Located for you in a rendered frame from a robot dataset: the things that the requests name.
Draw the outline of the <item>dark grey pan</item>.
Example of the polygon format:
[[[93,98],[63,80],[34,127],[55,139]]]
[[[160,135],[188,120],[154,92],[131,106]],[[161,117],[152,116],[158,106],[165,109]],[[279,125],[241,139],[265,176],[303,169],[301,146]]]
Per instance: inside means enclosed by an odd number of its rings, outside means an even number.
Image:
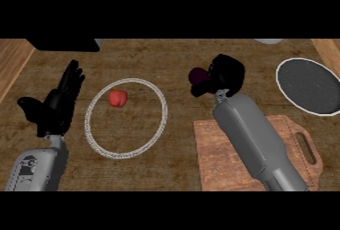
[[[290,103],[319,117],[340,115],[340,79],[316,61],[293,57],[276,67],[276,84]]]

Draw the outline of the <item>black appliance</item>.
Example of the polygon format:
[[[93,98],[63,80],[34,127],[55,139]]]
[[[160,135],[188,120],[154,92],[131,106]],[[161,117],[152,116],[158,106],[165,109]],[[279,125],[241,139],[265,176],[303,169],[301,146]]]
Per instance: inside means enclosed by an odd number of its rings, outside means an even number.
[[[99,52],[103,39],[28,39],[43,51]]]

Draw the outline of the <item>red bell pepper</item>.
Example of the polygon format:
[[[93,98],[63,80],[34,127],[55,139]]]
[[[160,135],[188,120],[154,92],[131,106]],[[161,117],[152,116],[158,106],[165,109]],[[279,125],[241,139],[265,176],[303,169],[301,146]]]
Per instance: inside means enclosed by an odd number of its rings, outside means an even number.
[[[114,90],[109,93],[109,104],[112,107],[121,108],[127,102],[127,92]]]

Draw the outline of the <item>wooden cutting board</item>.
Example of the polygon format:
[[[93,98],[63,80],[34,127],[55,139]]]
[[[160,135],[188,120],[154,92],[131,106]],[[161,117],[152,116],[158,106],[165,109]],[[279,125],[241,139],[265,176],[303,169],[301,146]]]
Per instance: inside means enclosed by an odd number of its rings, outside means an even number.
[[[322,160],[306,129],[284,115],[269,115],[307,188],[319,190]],[[265,191],[242,164],[220,127],[213,119],[194,121],[194,132],[199,162],[201,185],[204,191]]]

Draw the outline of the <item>dark purple eggplant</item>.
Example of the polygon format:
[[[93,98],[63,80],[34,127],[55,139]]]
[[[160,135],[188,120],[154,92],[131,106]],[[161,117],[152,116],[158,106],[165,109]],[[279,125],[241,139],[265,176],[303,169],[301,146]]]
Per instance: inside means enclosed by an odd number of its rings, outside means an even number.
[[[199,67],[194,67],[189,71],[189,83],[197,85],[205,83],[208,80],[207,71]]]

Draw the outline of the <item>pale grey object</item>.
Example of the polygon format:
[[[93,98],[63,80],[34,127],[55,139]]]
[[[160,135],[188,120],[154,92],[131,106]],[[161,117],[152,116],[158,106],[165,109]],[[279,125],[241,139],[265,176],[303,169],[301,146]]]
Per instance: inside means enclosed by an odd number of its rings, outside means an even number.
[[[254,39],[257,42],[263,43],[263,44],[278,44],[282,42],[282,39]]]

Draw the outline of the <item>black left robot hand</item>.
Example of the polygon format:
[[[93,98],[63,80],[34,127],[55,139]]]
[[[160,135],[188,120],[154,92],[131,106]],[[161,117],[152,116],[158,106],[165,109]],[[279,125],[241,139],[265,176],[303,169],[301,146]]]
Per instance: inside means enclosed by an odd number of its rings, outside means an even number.
[[[32,97],[21,97],[21,106],[27,120],[37,125],[37,136],[65,135],[72,123],[74,105],[81,90],[86,75],[78,62],[71,61],[55,88],[46,100],[40,102]]]

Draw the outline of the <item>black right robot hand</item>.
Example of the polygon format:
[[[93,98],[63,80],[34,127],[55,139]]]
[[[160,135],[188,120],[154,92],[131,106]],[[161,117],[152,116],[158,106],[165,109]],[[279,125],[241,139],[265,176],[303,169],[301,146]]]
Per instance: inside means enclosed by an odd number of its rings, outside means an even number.
[[[205,93],[214,94],[219,90],[228,90],[226,96],[231,97],[242,88],[245,73],[242,62],[233,57],[219,54],[205,71],[210,80],[191,85],[191,94],[199,97]]]

